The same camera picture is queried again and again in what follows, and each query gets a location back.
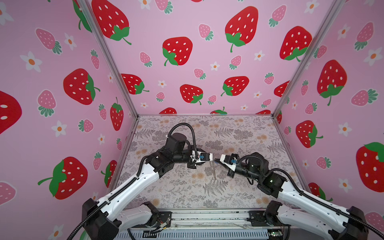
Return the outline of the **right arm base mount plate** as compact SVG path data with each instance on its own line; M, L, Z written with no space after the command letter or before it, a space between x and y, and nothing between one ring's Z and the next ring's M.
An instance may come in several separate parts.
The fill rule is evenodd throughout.
M282 223L277 218L277 213L269 211L249 211L247 222L252 227L281 227Z

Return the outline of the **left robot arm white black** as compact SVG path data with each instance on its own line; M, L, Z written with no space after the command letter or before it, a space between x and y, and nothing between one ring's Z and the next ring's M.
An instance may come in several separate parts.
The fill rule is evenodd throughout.
M138 172L123 184L97 201L87 200L83 204L82 240L113 240L118 233L135 226L161 228L159 210L145 202L139 207L125 210L125 207L146 187L159 180L174 168L175 164L187 164L188 168L213 161L213 154L201 149L194 150L186 136L175 133L167 138L166 144L156 152L145 156Z

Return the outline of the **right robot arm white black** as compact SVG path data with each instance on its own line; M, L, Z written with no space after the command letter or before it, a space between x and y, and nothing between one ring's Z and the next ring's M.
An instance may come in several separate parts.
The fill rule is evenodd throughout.
M265 222L270 225L296 226L326 240L368 238L370 230L360 209L346 209L302 190L286 171L269 170L269 162L260 154L240 159L222 155L215 162L226 167L231 176L256 181L259 190L276 198L264 211Z

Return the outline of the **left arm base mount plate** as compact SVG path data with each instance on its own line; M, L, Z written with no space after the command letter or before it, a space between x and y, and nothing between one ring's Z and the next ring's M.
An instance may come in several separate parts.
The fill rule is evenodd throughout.
M172 212L160 211L153 214L145 224L133 226L133 228L168 228L171 226Z

